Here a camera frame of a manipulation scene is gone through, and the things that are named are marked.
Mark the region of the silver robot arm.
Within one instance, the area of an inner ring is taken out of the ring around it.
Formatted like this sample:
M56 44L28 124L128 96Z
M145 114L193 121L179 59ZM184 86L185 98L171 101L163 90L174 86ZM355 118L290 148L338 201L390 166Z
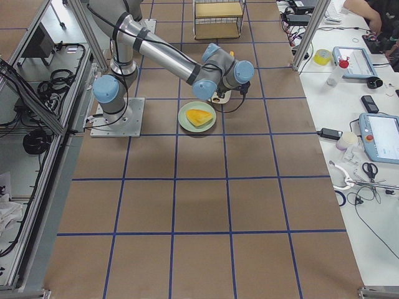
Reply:
M87 5L95 23L110 38L114 73L134 75L133 52L138 52L191 85L200 100L230 90L247 93L254 75L251 62L236 60L211 43L202 64L197 63L145 27L140 6L140 1L89 1Z

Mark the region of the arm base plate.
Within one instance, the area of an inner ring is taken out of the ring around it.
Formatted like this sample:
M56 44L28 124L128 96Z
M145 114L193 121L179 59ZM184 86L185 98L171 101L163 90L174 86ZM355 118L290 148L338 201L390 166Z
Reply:
M139 24L142 27L147 28L153 34L155 33L156 19L142 19L142 20L139 21Z
M127 107L116 115L108 115L103 112L100 105L97 106L96 113L102 116L95 118L89 125L93 128L90 136L93 138L119 138L119 137L139 137L142 128L142 119L145 106L145 99L124 98Z

